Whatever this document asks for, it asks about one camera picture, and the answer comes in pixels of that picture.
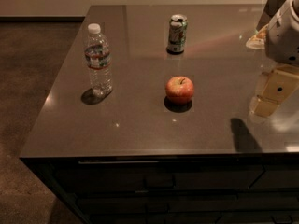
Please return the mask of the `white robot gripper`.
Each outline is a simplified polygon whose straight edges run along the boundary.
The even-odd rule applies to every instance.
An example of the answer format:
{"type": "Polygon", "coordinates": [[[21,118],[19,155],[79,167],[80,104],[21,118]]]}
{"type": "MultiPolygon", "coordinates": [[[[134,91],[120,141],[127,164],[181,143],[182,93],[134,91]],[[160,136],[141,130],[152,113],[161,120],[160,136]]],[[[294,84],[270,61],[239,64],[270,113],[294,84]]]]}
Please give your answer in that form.
{"type": "Polygon", "coordinates": [[[286,0],[268,23],[265,53],[279,64],[260,74],[250,101],[249,112],[262,118],[299,88],[299,0],[286,0]]]}

